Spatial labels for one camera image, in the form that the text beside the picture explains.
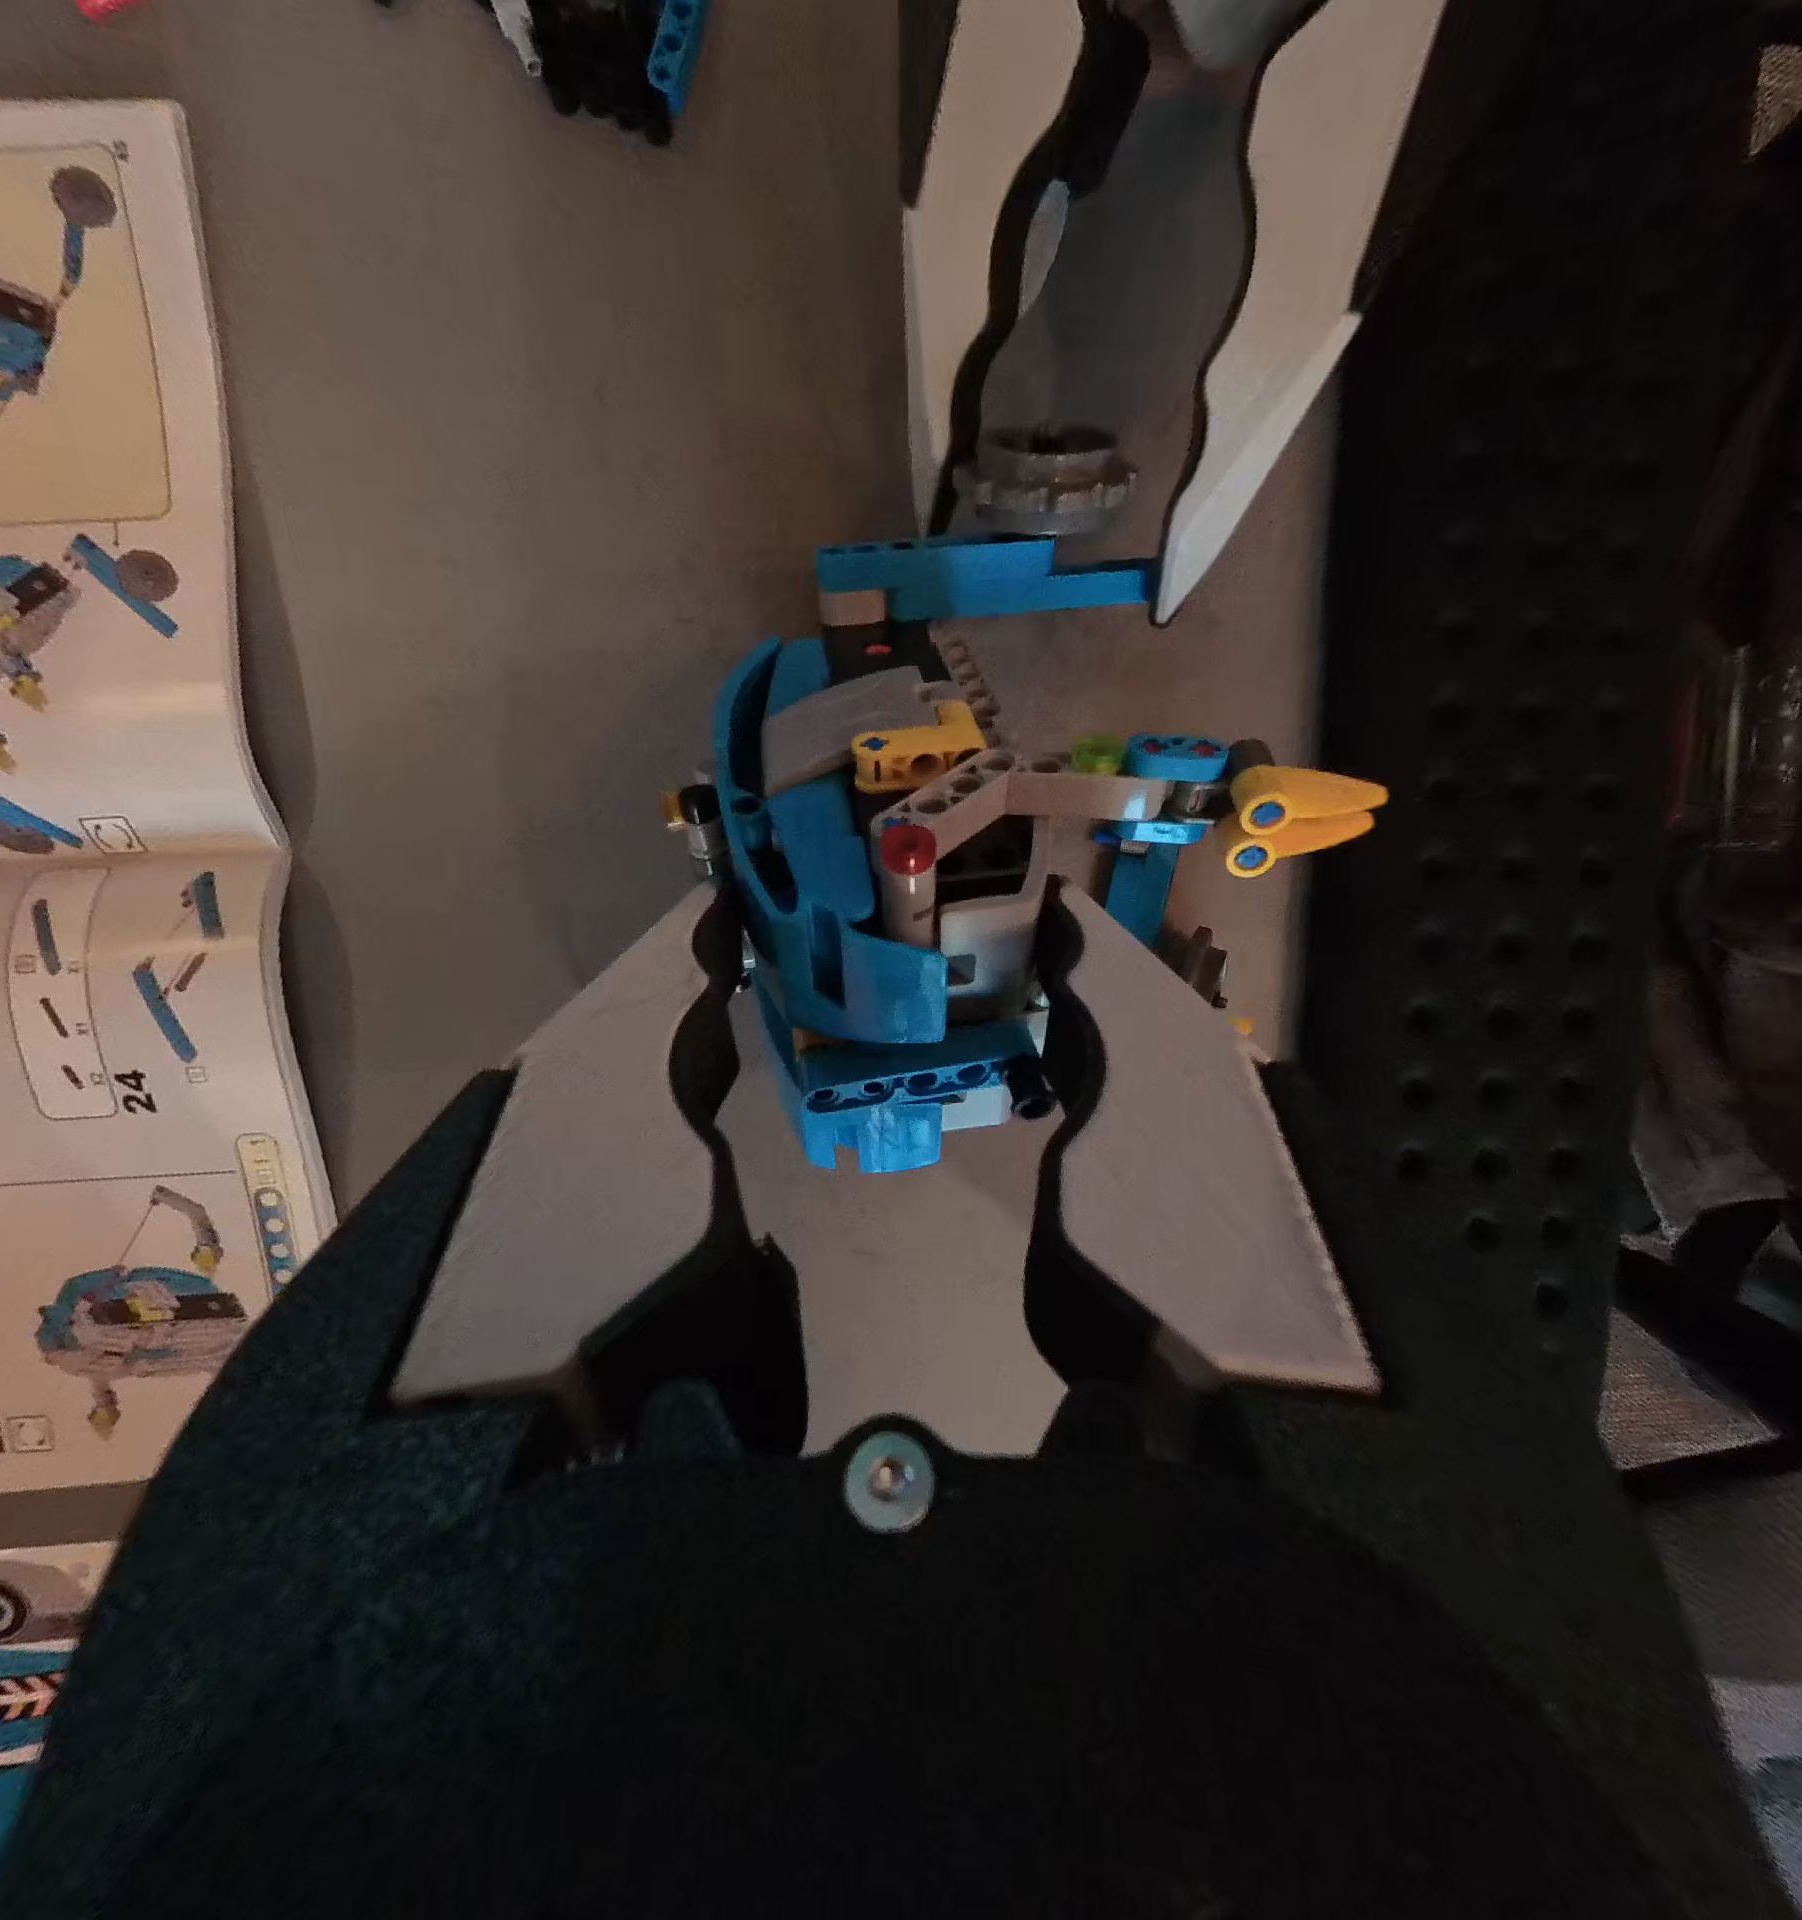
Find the instruction booklet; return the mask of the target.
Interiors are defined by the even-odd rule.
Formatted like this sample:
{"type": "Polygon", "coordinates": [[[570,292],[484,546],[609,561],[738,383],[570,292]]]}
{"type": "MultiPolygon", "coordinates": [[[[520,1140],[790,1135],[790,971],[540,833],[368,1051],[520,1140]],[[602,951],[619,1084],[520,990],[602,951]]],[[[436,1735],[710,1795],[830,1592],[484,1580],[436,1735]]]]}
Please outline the instruction booklet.
{"type": "Polygon", "coordinates": [[[0,101],[0,1500],[148,1481],[334,1233],[183,118],[0,101]]]}

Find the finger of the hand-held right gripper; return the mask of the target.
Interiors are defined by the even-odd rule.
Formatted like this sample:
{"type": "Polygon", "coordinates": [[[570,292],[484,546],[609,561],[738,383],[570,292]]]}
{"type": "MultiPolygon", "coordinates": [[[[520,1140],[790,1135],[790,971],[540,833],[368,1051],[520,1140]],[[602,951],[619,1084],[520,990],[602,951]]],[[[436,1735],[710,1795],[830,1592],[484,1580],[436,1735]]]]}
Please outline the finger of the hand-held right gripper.
{"type": "Polygon", "coordinates": [[[899,257],[924,534],[955,438],[955,373],[989,307],[1000,206],[1065,107],[1081,42],[1070,0],[899,5],[899,257]]]}
{"type": "Polygon", "coordinates": [[[1170,5],[1192,63],[1247,76],[1247,255],[1160,529],[1158,627],[1226,551],[1358,333],[1358,269],[1440,16],[1440,0],[1170,5]]]}

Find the blue toy robot model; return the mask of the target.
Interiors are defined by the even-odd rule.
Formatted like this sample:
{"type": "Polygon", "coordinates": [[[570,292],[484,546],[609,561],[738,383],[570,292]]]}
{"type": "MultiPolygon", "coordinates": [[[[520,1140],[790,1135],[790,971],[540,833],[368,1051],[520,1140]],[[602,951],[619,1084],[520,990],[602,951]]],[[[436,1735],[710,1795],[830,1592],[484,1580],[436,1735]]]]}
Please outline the blue toy robot model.
{"type": "Polygon", "coordinates": [[[861,1174],[917,1174],[948,1135],[1055,1108],[1036,923],[1060,832],[1198,821],[1226,874],[1259,881],[1382,807],[1386,785],[1252,738],[1026,752],[970,651],[924,619],[760,642],[724,678],[710,774],[664,800],[738,887],[790,1140],[861,1174]]]}

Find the pile of loose bricks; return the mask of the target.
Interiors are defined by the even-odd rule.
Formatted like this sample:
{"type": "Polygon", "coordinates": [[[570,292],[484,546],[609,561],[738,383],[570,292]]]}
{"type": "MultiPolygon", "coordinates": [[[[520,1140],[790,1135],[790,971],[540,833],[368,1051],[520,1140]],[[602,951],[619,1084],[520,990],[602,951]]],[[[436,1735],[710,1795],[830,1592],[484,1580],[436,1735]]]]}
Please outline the pile of loose bricks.
{"type": "Polygon", "coordinates": [[[479,0],[557,118],[674,147],[696,74],[710,0],[479,0]]]}

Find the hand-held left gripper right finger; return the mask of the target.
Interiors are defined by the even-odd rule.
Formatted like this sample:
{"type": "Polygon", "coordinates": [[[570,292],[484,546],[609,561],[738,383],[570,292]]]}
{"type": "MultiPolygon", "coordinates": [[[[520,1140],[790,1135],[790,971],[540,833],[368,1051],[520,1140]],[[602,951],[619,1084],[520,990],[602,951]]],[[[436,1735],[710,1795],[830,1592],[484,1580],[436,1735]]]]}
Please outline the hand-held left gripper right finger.
{"type": "Polygon", "coordinates": [[[1026,1328],[1060,1428],[1200,1448],[1221,1406],[1386,1406],[1255,1047],[1076,881],[1036,923],[1055,1135],[1036,1162],[1026,1328]]]}

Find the black perforated chair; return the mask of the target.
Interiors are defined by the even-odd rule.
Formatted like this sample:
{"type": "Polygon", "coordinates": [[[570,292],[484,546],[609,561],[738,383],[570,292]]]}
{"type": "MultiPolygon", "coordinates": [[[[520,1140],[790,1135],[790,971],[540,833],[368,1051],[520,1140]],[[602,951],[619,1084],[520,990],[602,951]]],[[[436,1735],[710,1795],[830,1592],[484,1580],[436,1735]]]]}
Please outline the black perforated chair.
{"type": "Polygon", "coordinates": [[[1802,5],[1452,5],[1358,269],[1321,742],[1393,785],[1310,896],[1310,1158],[1382,1398],[1590,1428],[1613,1278],[1802,1465],[1802,1333],[1614,1252],[1663,833],[1755,826],[1692,584],[1802,319],[1802,5]]]}

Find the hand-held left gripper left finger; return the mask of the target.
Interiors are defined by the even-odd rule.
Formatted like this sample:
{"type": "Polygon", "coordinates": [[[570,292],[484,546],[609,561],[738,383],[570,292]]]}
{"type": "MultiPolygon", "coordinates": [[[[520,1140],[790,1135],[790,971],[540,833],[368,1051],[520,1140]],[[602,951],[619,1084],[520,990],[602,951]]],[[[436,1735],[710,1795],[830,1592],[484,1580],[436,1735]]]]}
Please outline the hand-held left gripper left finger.
{"type": "Polygon", "coordinates": [[[790,1260],[751,1238],[719,1128],[738,1084],[732,887],[692,886],[512,1058],[392,1375],[397,1406],[546,1398],[586,1450],[703,1383],[745,1450],[802,1450],[790,1260]]]}

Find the blue sticker sheet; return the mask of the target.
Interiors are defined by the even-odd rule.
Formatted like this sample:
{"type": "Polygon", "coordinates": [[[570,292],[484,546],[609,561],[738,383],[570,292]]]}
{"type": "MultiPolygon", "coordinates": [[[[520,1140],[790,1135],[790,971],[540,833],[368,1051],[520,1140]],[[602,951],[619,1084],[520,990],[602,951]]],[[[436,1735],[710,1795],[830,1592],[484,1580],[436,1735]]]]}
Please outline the blue sticker sheet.
{"type": "Polygon", "coordinates": [[[0,1549],[0,1767],[41,1757],[110,1558],[119,1546],[0,1549]]]}

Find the grey desk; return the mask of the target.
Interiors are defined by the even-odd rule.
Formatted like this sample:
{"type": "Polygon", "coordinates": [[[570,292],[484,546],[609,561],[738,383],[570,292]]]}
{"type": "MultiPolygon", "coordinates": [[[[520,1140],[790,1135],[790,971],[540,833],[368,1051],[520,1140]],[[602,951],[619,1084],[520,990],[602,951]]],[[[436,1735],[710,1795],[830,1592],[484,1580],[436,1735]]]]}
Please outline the grey desk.
{"type": "MultiPolygon", "coordinates": [[[[646,793],[703,728],[724,656],[807,599],[807,546],[909,529],[894,5],[719,10],[668,158],[567,128],[468,5],[153,5],[80,27],[0,5],[0,91],[153,76],[196,142],[237,461],[244,695],[290,807],[290,1007],[345,1252],[371,1179],[468,1069],[509,1055],[668,896],[646,793]]],[[[222,1785],[148,1833],[119,1886],[9,1872],[0,1917],[1139,1917],[1165,1889],[1131,1833],[1031,1867],[955,1867],[955,1767],[1026,1751],[970,1731],[845,1735],[797,1785],[790,1740],[904,1712],[1000,1649],[984,1586],[926,1621],[834,1600],[840,1575],[953,1536],[995,1586],[1060,1460],[1060,1383],[1016,1271],[1040,1128],[966,1166],[797,1174],[745,1067],[745,1193],[790,1233],[819,1348],[816,1460],[540,1465],[525,1401],[341,1415],[290,1500],[313,1575],[209,1600],[153,1575],[148,1621],[290,1649],[230,1712],[222,1785]]]]}

